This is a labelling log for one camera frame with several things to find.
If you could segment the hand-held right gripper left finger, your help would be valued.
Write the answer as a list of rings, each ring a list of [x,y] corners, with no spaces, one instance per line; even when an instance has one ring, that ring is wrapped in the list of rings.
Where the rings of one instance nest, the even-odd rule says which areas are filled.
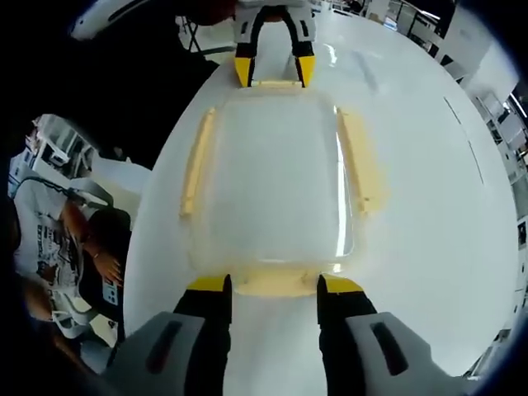
[[[231,276],[201,277],[119,345],[102,378],[114,395],[221,395],[231,323]]]

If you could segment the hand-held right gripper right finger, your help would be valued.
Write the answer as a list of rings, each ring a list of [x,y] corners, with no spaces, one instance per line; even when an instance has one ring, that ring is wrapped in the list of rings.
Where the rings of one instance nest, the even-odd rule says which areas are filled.
[[[454,379],[431,348],[347,278],[317,283],[319,350],[330,395],[452,395]]]

